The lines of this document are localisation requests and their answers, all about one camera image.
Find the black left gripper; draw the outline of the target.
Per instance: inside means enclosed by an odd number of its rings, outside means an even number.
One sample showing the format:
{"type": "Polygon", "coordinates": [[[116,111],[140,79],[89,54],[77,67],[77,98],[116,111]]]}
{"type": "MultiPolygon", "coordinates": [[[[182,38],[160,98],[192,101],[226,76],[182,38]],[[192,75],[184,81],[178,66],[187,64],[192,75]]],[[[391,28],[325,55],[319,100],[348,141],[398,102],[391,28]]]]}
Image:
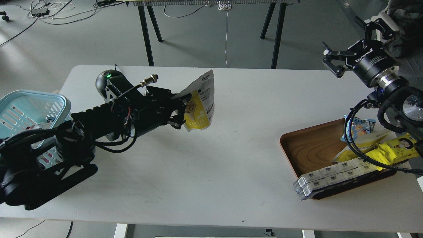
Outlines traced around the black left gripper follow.
{"type": "Polygon", "coordinates": [[[158,75],[150,75],[118,98],[110,105],[111,113],[119,118],[119,131],[109,134],[109,137],[122,136],[140,137],[153,129],[170,125],[179,130],[186,122],[184,114],[173,115],[174,110],[185,111],[186,104],[192,94],[174,95],[170,90],[150,86],[156,83],[158,75]]]}

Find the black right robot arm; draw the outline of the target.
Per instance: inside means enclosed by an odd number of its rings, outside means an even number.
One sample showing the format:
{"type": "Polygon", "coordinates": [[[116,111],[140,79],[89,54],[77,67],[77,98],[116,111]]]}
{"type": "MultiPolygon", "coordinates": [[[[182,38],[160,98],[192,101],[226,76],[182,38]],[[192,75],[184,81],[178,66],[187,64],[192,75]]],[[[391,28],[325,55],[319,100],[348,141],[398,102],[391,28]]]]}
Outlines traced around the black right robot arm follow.
{"type": "Polygon", "coordinates": [[[341,51],[322,42],[322,62],[338,78],[351,70],[367,87],[374,87],[368,99],[371,107],[379,107],[379,122],[390,131],[411,134],[416,139],[415,149],[422,155],[422,91],[396,74],[399,65],[383,48],[399,27],[382,14],[372,20],[355,20],[364,29],[364,39],[341,51]]]}

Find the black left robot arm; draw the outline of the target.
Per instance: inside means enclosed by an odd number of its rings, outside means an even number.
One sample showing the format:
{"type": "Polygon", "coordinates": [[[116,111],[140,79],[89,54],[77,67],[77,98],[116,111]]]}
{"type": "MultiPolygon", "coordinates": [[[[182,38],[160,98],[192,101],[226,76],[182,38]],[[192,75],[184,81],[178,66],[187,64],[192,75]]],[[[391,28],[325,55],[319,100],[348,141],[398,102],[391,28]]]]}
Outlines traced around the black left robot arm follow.
{"type": "Polygon", "coordinates": [[[192,95],[151,86],[157,79],[152,74],[134,86],[121,72],[106,70],[96,79],[104,104],[73,113],[55,129],[3,139],[1,203],[36,209],[97,172],[96,147],[122,153],[159,126],[180,129],[192,95]]]}

